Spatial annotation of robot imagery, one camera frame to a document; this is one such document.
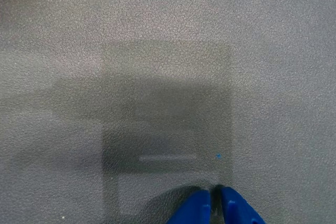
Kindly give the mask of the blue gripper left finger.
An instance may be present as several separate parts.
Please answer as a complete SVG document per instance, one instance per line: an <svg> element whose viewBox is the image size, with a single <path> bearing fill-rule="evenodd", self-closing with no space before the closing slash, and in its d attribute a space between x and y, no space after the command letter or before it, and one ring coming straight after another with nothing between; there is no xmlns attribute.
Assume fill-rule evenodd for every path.
<svg viewBox="0 0 336 224"><path fill-rule="evenodd" d="M167 224L209 224L210 217L210 193L208 190L198 190L179 206Z"/></svg>

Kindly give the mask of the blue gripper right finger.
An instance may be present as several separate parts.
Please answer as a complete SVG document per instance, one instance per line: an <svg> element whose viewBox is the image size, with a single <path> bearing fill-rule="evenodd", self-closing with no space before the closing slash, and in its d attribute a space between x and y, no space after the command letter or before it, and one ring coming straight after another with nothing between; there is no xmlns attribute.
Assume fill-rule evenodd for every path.
<svg viewBox="0 0 336 224"><path fill-rule="evenodd" d="M226 224L265 224L258 212L233 188L221 189L221 201Z"/></svg>

